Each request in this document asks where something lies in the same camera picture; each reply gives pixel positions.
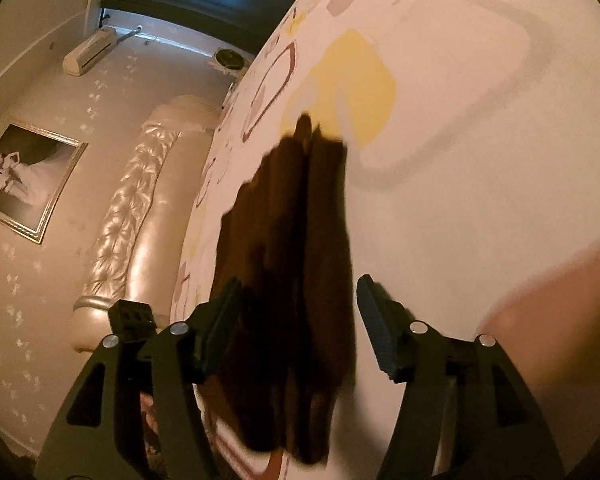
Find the silver rivet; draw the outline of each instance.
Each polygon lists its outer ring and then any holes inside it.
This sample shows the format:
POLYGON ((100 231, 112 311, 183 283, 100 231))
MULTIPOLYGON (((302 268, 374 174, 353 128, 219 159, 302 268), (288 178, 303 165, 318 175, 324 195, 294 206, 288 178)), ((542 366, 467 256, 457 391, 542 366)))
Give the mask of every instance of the silver rivet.
POLYGON ((171 325, 171 327, 169 328, 169 332, 171 332, 173 335, 182 335, 182 334, 186 334, 189 331, 189 325, 187 325, 184 322, 179 322, 179 323, 174 323, 171 325))
POLYGON ((106 336, 106 338, 104 338, 102 340, 102 346, 104 346, 104 348, 113 348, 119 342, 120 342, 120 339, 118 338, 117 335, 109 334, 108 336, 106 336))
POLYGON ((480 341, 480 344, 482 346, 494 346, 496 344, 496 338, 494 338, 494 336, 492 335, 487 335, 487 334, 482 334, 479 338, 478 341, 480 341))
POLYGON ((411 330, 414 334, 424 334, 427 333, 429 327, 426 325, 426 323, 414 321, 409 325, 409 330, 411 330))

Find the white bedding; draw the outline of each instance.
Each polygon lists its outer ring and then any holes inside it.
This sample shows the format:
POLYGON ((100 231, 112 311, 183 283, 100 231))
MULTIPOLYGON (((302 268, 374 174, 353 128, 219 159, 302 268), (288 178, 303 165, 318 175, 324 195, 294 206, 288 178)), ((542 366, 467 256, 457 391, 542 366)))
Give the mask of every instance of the white bedding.
MULTIPOLYGON (((596 0, 297 0, 225 110, 172 320, 208 300, 221 216, 303 111, 349 148, 354 279, 371 274, 445 335, 472 338, 506 294, 600 239, 596 0)), ((358 314, 356 330, 329 463, 289 478, 378 469, 404 387, 358 314)), ((239 453, 256 472, 267 461, 239 453)))

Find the tufted headboard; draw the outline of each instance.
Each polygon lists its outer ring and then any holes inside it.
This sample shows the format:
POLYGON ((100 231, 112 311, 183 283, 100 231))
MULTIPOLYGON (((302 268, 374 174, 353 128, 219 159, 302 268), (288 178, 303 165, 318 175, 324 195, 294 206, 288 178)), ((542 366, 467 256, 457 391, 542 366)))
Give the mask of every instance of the tufted headboard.
POLYGON ((110 333, 107 309, 119 299, 148 303, 158 328, 168 325, 187 221, 219 115, 181 96, 157 107, 142 125, 74 304, 75 351, 93 351, 110 333))

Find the brown cloth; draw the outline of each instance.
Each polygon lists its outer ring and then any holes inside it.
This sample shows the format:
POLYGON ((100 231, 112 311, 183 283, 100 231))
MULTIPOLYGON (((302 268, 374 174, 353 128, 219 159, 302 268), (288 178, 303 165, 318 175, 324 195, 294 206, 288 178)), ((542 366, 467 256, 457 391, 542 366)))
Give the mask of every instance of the brown cloth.
POLYGON ((218 373, 198 388, 249 448, 306 464, 329 451, 337 390, 354 361, 342 142, 307 115, 222 217, 211 297, 242 282, 242 315, 218 373))

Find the framed picture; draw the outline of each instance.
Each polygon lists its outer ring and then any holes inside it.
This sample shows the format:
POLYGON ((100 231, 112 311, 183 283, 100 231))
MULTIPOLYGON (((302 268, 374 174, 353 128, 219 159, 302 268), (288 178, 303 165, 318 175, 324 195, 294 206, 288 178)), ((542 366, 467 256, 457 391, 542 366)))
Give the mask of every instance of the framed picture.
POLYGON ((0 222, 41 244, 87 144, 11 120, 0 136, 0 222))

